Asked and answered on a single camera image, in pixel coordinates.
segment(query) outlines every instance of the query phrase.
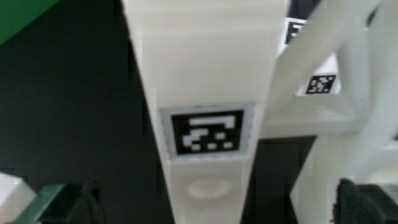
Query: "gray surface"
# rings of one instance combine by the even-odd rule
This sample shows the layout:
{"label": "gray surface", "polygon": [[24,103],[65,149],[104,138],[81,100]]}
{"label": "gray surface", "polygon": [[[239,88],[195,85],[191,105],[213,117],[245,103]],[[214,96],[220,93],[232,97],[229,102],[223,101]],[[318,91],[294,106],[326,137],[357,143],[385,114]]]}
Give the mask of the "gray surface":
{"label": "gray surface", "polygon": [[[305,17],[310,1],[293,6]],[[97,180],[108,223],[172,223],[117,4],[62,0],[0,46],[0,171]],[[294,222],[284,200],[312,138],[259,144],[243,223]]]}

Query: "black square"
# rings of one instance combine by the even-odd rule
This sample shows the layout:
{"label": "black square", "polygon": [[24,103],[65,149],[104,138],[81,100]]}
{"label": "black square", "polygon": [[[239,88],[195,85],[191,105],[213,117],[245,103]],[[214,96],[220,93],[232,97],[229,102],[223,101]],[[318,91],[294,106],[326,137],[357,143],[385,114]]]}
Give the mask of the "black square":
{"label": "black square", "polygon": [[172,115],[175,153],[239,150],[243,110]]}
{"label": "black square", "polygon": [[335,75],[312,76],[307,84],[305,94],[326,94],[332,90]]}
{"label": "black square", "polygon": [[296,33],[300,32],[302,26],[303,23],[289,22],[284,44],[289,44],[289,41],[294,38]]}

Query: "white support beam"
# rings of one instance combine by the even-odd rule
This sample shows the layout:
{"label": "white support beam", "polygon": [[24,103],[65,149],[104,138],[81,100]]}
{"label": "white support beam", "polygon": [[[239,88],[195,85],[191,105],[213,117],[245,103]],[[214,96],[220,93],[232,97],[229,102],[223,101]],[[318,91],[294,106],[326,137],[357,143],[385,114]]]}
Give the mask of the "white support beam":
{"label": "white support beam", "polygon": [[280,0],[124,0],[177,224],[239,223],[286,11]]}

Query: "white 3d printed part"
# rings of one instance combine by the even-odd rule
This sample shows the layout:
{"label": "white 3d printed part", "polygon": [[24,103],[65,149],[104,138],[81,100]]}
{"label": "white 3d printed part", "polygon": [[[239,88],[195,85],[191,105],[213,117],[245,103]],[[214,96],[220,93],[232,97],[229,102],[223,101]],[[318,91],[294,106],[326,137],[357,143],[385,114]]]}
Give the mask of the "white 3d printed part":
{"label": "white 3d printed part", "polygon": [[373,78],[371,116],[358,132],[318,136],[291,191],[300,224],[330,223],[341,178],[358,184],[398,183],[396,22],[398,1],[385,0],[376,10],[366,44]]}
{"label": "white 3d printed part", "polygon": [[[360,129],[367,118],[366,22],[351,25],[341,24],[344,20],[328,19],[334,4],[319,5],[309,24],[286,19],[261,138],[348,133]],[[346,33],[335,24],[351,26]]]}
{"label": "white 3d printed part", "polygon": [[17,218],[35,193],[21,178],[0,173],[0,223],[10,223]]}
{"label": "white 3d printed part", "polygon": [[238,224],[287,1],[124,0],[177,224]]}

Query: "circular hole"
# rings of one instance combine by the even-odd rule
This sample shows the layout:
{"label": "circular hole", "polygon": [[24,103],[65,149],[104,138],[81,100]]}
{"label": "circular hole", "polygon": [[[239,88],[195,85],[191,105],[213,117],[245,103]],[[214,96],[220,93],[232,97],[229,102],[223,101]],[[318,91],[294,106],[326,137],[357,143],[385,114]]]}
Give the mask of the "circular hole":
{"label": "circular hole", "polygon": [[195,181],[188,186],[188,193],[199,199],[222,197],[229,192],[229,183],[214,178]]}

